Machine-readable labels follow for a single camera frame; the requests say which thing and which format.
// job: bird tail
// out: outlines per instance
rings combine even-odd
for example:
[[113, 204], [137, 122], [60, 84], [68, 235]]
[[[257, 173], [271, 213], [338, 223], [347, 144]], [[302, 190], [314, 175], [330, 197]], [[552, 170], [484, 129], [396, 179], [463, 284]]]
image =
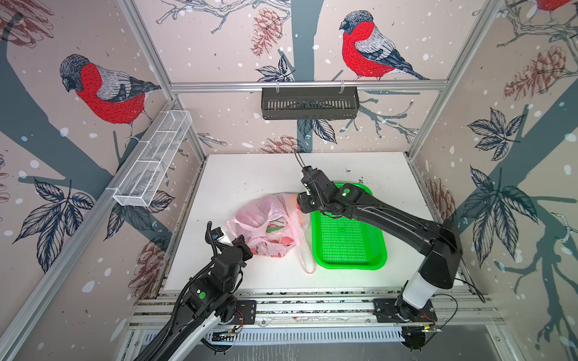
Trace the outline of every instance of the bird tail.
[[426, 77], [424, 77], [424, 76], [422, 76], [422, 75], [414, 72], [413, 70], [406, 70], [405, 72], [406, 72], [407, 74], [410, 74], [410, 75], [418, 78], [419, 80], [429, 80], [428, 78], [426, 78]]

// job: black metal basket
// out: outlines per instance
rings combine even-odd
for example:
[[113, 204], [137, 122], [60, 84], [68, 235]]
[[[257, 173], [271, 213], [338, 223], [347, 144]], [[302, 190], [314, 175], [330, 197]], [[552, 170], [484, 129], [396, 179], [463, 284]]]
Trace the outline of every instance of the black metal basket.
[[357, 87], [263, 88], [263, 119], [352, 119], [360, 99]]

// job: wire basket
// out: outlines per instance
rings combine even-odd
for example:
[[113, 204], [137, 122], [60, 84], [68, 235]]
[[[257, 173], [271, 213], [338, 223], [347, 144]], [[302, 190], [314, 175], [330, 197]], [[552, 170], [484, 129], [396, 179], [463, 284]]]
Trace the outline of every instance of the wire basket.
[[166, 113], [113, 195], [121, 206], [150, 205], [191, 123], [188, 111]]
[[357, 87], [263, 88], [261, 95], [266, 120], [353, 119], [359, 108]]

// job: wallpaper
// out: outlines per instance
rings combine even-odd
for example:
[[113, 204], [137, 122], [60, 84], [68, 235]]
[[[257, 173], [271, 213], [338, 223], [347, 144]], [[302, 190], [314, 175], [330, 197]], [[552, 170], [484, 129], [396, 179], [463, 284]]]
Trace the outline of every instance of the wallpaper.
[[[116, 1], [0, 8], [4, 331], [166, 100]], [[115, 320], [153, 290], [197, 168], [185, 142], [149, 208], [112, 209], [22, 359], [112, 358]]]
[[437, 93], [360, 92], [346, 120], [264, 120], [260, 92], [179, 98], [207, 154], [407, 151]]
[[279, 54], [296, 81], [445, 79], [484, 1], [136, 3], [172, 82], [205, 82], [257, 81]]
[[416, 163], [528, 360], [578, 360], [578, 21], [506, 1]]

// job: white table surface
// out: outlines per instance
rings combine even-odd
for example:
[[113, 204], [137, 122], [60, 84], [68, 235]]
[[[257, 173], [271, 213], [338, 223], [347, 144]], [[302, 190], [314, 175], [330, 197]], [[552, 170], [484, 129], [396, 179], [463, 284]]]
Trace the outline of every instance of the white table surface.
[[[432, 219], [425, 200], [401, 152], [313, 153], [302, 155], [305, 164], [321, 169], [333, 181], [362, 182], [378, 199], [410, 214]], [[176, 251], [165, 290], [182, 289], [189, 277], [212, 256], [205, 243], [208, 221], [213, 227], [253, 199], [270, 193], [300, 193], [301, 167], [293, 154], [210, 155], [191, 212]], [[402, 240], [383, 233], [387, 262], [379, 270], [330, 270], [316, 265], [307, 274], [293, 248], [283, 258], [253, 256], [244, 268], [239, 291], [325, 292], [371, 291], [402, 286], [424, 256]]]

